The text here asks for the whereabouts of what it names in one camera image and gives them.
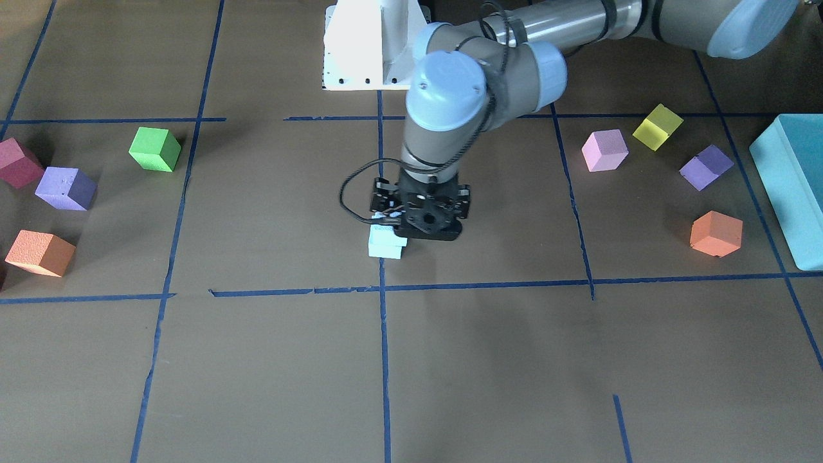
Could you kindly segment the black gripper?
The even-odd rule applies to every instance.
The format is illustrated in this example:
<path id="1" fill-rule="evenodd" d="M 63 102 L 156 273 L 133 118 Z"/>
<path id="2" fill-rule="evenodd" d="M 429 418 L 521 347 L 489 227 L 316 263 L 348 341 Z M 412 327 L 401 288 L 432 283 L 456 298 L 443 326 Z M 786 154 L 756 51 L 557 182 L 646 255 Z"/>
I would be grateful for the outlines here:
<path id="1" fill-rule="evenodd" d="M 470 185 L 459 185 L 458 176 L 444 183 L 424 183 L 403 170 L 399 176 L 400 223 L 395 235 L 406 239 L 454 241 L 464 229 L 471 207 Z"/>

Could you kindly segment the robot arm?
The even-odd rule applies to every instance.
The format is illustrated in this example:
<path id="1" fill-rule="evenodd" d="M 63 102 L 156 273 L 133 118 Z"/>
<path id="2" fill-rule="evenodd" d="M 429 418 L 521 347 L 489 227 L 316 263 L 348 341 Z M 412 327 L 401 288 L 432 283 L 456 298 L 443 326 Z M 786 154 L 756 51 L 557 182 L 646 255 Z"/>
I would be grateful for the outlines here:
<path id="1" fill-rule="evenodd" d="M 545 1 L 473 23 L 430 23 L 415 39 L 399 180 L 374 184 L 374 224 L 398 237 L 455 240 L 471 193 L 459 162 L 483 132 L 561 97 L 565 52 L 640 36 L 745 59 L 785 27 L 796 1 Z"/>

